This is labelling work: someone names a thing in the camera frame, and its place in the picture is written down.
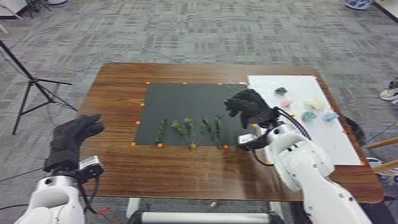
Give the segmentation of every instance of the white sheet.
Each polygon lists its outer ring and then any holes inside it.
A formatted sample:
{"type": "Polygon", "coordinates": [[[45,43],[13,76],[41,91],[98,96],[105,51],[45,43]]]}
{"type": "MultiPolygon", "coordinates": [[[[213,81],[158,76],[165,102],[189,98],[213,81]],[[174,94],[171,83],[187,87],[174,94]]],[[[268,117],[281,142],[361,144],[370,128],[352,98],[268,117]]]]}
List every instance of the white sheet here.
{"type": "Polygon", "coordinates": [[[345,129],[340,120],[334,119],[331,122],[325,122],[322,119],[324,114],[332,110],[315,76],[251,75],[249,88],[258,91],[270,107],[281,107],[281,102],[286,99],[293,101],[290,109],[284,110],[288,113],[299,115],[297,120],[308,129],[315,143],[325,148],[331,154],[332,163],[336,165],[361,165],[357,152],[343,132],[345,129]],[[288,90],[284,96],[276,95],[276,89],[279,87],[284,87],[288,90]],[[302,122],[300,115],[308,111],[304,101],[309,98],[325,103],[325,109],[322,111],[311,110],[316,114],[316,118],[313,121],[302,122]]]}

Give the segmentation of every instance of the gray carpet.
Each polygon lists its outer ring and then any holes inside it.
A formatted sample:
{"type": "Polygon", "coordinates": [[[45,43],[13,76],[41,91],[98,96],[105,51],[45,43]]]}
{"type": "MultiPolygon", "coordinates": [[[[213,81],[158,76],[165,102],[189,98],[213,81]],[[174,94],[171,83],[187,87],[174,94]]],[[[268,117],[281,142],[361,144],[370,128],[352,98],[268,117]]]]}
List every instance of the gray carpet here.
{"type": "MultiPolygon", "coordinates": [[[[0,39],[37,76],[73,82],[71,87],[61,87],[59,94],[77,107],[101,64],[110,61],[295,64],[311,65],[320,71],[343,113],[363,125],[366,135],[373,136],[395,122],[398,106],[379,99],[379,92],[398,74],[398,26],[375,7],[352,12],[340,0],[80,0],[52,9],[53,12],[43,9],[34,19],[27,14],[23,21],[0,21],[11,32],[0,33],[0,39]]],[[[23,117],[13,136],[25,78],[4,59],[0,74],[6,178],[41,167],[52,123],[66,122],[75,112],[57,106],[37,110],[23,117]]],[[[30,106],[41,100],[34,92],[30,106]]],[[[396,135],[393,127],[375,140],[396,135]]],[[[375,153],[386,161],[398,159],[395,146],[375,153]]],[[[0,183],[0,207],[27,202],[43,175],[36,172],[0,183]]],[[[396,196],[396,185],[386,189],[386,194],[396,196]]],[[[155,210],[157,206],[165,210],[208,209],[208,202],[201,201],[153,202],[142,206],[149,204],[155,210]]],[[[267,207],[261,202],[229,202],[219,209],[242,211],[244,206],[247,211],[261,211],[260,205],[267,207]]],[[[112,207],[110,216],[119,221],[125,206],[126,199],[100,198],[94,203],[98,209],[112,207]]],[[[0,223],[13,223],[21,212],[21,208],[0,211],[0,223]]],[[[89,223],[109,222],[89,216],[89,223]]]]}

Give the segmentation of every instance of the chair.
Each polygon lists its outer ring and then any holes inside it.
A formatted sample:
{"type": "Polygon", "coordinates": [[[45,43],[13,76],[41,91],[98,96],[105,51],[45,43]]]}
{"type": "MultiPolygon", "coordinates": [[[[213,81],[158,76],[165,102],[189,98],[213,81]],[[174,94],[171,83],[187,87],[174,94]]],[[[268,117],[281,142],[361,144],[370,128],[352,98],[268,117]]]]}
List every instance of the chair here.
{"type": "Polygon", "coordinates": [[[11,8],[0,3],[0,7],[9,11],[9,13],[13,14],[13,16],[23,20],[21,16],[16,14],[16,12],[11,10],[11,8]]]}
{"type": "MultiPolygon", "coordinates": [[[[386,145],[391,145],[395,143],[398,143],[398,137],[395,137],[395,138],[384,140],[382,142],[372,144],[366,148],[368,148],[368,150],[372,150],[372,149],[375,149],[375,148],[379,148],[386,145]]],[[[395,160],[395,161],[384,163],[382,165],[379,165],[377,167],[373,167],[373,171],[375,171],[375,173],[380,173],[380,172],[386,172],[388,170],[391,170],[395,168],[398,168],[398,160],[395,160]]]]}

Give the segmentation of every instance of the tripod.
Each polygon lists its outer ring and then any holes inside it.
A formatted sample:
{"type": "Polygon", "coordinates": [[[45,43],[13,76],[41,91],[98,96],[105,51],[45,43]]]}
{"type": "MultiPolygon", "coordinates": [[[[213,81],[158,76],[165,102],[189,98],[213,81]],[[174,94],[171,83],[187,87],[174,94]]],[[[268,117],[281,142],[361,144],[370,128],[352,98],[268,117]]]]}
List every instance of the tripod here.
{"type": "Polygon", "coordinates": [[[69,108],[71,110],[78,111],[77,108],[71,106],[71,104],[62,100],[62,98],[55,95],[55,93],[48,90],[48,88],[41,85],[39,82],[50,82],[55,84],[62,84],[62,85],[71,85],[71,83],[68,82],[59,82],[48,79],[37,79],[32,74],[29,73],[29,70],[0,40],[0,47],[21,69],[23,75],[29,78],[29,85],[27,85],[27,90],[25,90],[25,95],[23,95],[23,100],[21,100],[21,107],[20,107],[20,112],[18,112],[18,117],[16,117],[16,124],[14,124],[14,129],[13,129],[13,135],[16,134],[16,130],[18,130],[18,125],[20,125],[20,120],[21,120],[21,116],[30,113],[36,109],[39,109],[41,107],[45,107],[50,103],[57,104],[59,106],[69,108]],[[39,92],[46,98],[46,102],[41,103],[34,108],[30,108],[29,110],[25,110],[25,105],[27,105],[27,99],[29,99],[29,93],[30,93],[30,88],[36,87],[39,89],[39,92]]]}

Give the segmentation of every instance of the black cable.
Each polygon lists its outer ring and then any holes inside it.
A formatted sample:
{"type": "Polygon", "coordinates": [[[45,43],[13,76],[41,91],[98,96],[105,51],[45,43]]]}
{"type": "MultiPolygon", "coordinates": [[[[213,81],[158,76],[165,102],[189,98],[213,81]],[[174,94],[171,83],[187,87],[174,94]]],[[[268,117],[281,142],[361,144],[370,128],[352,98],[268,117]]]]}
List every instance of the black cable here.
{"type": "Polygon", "coordinates": [[[96,210],[93,209],[91,204],[89,204],[89,199],[87,199],[87,194],[85,194],[85,189],[84,189],[82,183],[78,183],[78,190],[80,190],[80,193],[82,193],[84,203],[85,203],[84,212],[87,212],[87,210],[89,210],[93,212],[93,214],[96,215],[98,213],[96,213],[96,210]]]}
{"type": "Polygon", "coordinates": [[[89,206],[91,206],[91,203],[93,203],[94,198],[96,198],[96,192],[98,192],[98,189],[100,189],[100,177],[96,177],[96,186],[94,186],[94,190],[93,190],[93,194],[91,194],[89,206]]]}
{"type": "Polygon", "coordinates": [[[288,114],[288,112],[279,108],[277,108],[277,111],[279,111],[279,114],[284,116],[284,118],[290,120],[290,122],[293,123],[293,125],[297,126],[297,129],[300,130],[302,132],[302,135],[308,137],[308,139],[311,140],[311,136],[309,136],[309,133],[308,133],[308,130],[300,124],[300,122],[297,121],[297,119],[292,117],[292,115],[288,114]]]}
{"type": "Polygon", "coordinates": [[[9,205],[6,207],[0,208],[0,211],[9,209],[9,208],[14,208],[14,207],[23,207],[23,206],[29,206],[29,204],[18,204],[18,205],[9,205]]]}
{"type": "Polygon", "coordinates": [[[260,160],[260,158],[258,158],[258,153],[256,153],[256,149],[252,149],[252,156],[254,156],[254,159],[258,160],[258,162],[260,162],[260,164],[261,164],[263,166],[274,166],[272,164],[267,164],[267,163],[260,160]]]}
{"type": "Polygon", "coordinates": [[[36,171],[41,170],[41,169],[43,169],[43,167],[37,168],[37,169],[34,169],[34,170],[30,170],[30,171],[27,171],[25,173],[21,173],[21,174],[18,174],[18,175],[14,175],[14,176],[4,178],[4,179],[0,180],[0,183],[2,183],[4,181],[7,181],[7,180],[14,179],[16,177],[23,176],[25,174],[36,172],[36,171]]]}
{"type": "Polygon", "coordinates": [[[302,135],[306,136],[306,138],[311,140],[308,131],[306,131],[304,127],[300,126],[300,124],[297,123],[297,120],[293,120],[286,114],[281,114],[281,115],[283,115],[283,117],[290,120],[290,122],[292,122],[292,124],[295,125],[295,127],[297,127],[297,129],[299,129],[302,135]]]}

